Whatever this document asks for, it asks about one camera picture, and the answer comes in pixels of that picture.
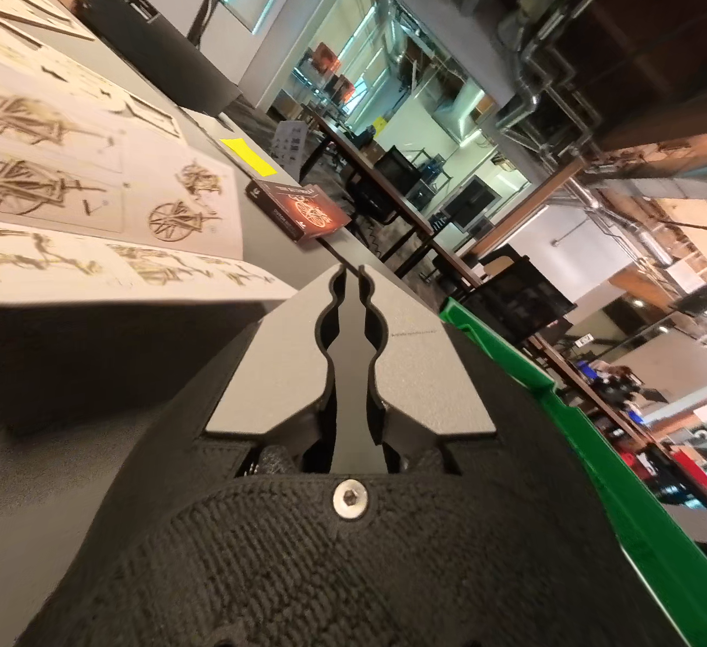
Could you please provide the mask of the paper instruction booklet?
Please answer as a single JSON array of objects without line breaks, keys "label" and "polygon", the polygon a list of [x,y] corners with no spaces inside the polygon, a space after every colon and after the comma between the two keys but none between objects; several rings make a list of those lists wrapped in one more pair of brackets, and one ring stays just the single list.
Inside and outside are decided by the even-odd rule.
[{"label": "paper instruction booklet", "polygon": [[234,169],[171,115],[1,30],[1,306],[283,301]]}]

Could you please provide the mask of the white printed paper sign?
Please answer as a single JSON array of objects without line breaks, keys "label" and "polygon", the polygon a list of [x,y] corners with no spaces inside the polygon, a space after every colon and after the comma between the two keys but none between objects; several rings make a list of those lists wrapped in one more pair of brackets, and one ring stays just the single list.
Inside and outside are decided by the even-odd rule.
[{"label": "white printed paper sign", "polygon": [[303,165],[308,125],[302,120],[282,120],[271,141],[271,156],[285,170],[299,171]]}]

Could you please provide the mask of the large green plastic bin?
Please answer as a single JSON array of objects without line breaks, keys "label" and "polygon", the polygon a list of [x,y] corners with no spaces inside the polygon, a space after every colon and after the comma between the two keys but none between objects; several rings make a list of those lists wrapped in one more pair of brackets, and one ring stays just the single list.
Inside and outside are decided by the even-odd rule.
[{"label": "large green plastic bin", "polygon": [[689,646],[706,645],[706,556],[556,383],[453,299],[439,316],[524,386],[588,472],[622,548]]}]

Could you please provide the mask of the black mesh office chair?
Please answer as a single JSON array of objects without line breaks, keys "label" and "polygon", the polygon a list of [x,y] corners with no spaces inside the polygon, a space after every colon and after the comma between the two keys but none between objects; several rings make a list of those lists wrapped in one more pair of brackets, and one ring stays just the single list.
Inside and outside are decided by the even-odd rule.
[{"label": "black mesh office chair", "polygon": [[479,259],[486,279],[459,302],[513,346],[574,311],[569,300],[526,255],[504,245]]},{"label": "black mesh office chair", "polygon": [[[407,195],[418,185],[421,178],[419,170],[395,145],[391,146],[373,167],[403,199],[407,199]],[[398,217],[409,220],[396,209],[393,198],[381,186],[358,172],[349,177],[344,189],[353,205],[354,219],[365,217],[382,226],[390,225]]]}]

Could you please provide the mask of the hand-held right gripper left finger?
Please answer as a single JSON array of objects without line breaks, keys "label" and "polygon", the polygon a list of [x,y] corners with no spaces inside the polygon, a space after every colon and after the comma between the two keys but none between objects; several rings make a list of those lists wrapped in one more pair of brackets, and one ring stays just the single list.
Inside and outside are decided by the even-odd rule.
[{"label": "hand-held right gripper left finger", "polygon": [[333,266],[266,315],[205,431],[241,438],[324,438],[334,392],[347,269]]}]

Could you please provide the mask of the dark model kit box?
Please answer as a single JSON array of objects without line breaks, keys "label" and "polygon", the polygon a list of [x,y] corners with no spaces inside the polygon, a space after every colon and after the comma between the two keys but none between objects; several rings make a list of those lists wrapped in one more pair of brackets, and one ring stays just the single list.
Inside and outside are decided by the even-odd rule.
[{"label": "dark model kit box", "polygon": [[292,185],[252,180],[246,197],[294,243],[329,236],[351,223],[317,185]]}]

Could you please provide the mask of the wooden model part sheet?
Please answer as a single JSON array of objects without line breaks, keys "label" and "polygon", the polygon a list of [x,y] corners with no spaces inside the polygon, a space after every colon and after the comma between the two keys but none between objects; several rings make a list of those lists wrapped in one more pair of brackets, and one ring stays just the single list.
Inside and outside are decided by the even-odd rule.
[{"label": "wooden model part sheet", "polygon": [[93,33],[49,0],[1,0],[1,18],[85,41],[96,41]]}]

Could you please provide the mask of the long brown-edged table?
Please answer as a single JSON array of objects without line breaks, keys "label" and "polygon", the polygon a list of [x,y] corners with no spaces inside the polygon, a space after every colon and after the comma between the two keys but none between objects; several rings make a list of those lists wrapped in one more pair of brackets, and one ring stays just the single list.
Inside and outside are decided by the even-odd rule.
[{"label": "long brown-edged table", "polygon": [[390,179],[393,168],[402,173],[403,166],[407,168],[411,175],[411,184],[415,185],[419,181],[419,171],[415,169],[396,148],[390,149],[379,160],[384,163],[384,170],[381,171],[377,164],[373,164],[363,155],[360,149],[356,148],[353,142],[343,135],[343,132],[332,126],[325,118],[313,109],[304,107],[302,114],[305,120],[313,124],[322,134],[321,142],[313,149],[311,155],[307,157],[299,173],[299,181],[307,177],[315,164],[320,162],[324,152],[329,146],[334,148],[335,153],[348,165],[351,166],[353,176],[346,181],[344,191],[348,201],[352,203],[354,210],[351,222],[347,230],[355,236],[359,236],[361,242],[368,245],[369,242],[364,235],[357,218],[364,216],[381,227],[389,226],[398,218],[405,222],[409,229],[389,247],[379,260],[386,263],[394,254],[406,245],[413,236],[418,236],[420,244],[414,253],[408,256],[400,266],[394,271],[398,278],[406,276],[415,266],[426,256],[430,250],[435,250],[447,265],[460,277],[460,289],[471,289],[472,286],[480,286],[482,280],[467,266],[460,257],[444,250],[437,242],[436,238],[442,230],[435,231],[429,219],[415,208],[411,201],[396,186],[396,181]]}]

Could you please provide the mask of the yellow sticky note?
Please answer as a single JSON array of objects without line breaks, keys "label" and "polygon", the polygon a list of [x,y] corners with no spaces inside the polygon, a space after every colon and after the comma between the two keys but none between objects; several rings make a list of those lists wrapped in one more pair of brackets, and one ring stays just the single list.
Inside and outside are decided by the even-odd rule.
[{"label": "yellow sticky note", "polygon": [[221,139],[221,144],[233,152],[254,174],[260,177],[277,174],[277,169],[253,151],[243,138]]}]

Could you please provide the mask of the silver ventilation ducts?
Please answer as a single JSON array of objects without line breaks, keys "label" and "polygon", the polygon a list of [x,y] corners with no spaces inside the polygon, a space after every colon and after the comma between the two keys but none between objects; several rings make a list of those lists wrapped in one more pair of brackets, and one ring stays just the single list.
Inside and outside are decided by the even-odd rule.
[{"label": "silver ventilation ducts", "polygon": [[534,28],[531,18],[520,8],[500,22],[499,40],[510,52],[509,65],[520,102],[499,117],[497,130],[509,134],[537,111],[543,95],[582,135],[591,137],[602,124],[602,115],[575,84],[575,67],[556,45],[565,26],[584,14],[593,1],[581,0],[576,6],[563,4],[539,28]]}]

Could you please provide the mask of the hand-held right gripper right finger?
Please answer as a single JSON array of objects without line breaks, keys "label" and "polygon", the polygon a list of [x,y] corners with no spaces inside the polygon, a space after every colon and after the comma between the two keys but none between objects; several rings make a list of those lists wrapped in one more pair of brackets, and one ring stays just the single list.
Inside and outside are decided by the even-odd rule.
[{"label": "hand-held right gripper right finger", "polygon": [[364,330],[374,348],[367,424],[378,446],[491,438],[496,426],[442,320],[368,266],[358,270]]}]

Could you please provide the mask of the black plastic case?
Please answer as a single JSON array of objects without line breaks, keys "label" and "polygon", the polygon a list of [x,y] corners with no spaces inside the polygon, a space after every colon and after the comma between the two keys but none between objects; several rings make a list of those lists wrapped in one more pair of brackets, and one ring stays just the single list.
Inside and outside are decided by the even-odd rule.
[{"label": "black plastic case", "polygon": [[83,0],[85,24],[177,106],[218,117],[240,96],[148,0]]}]

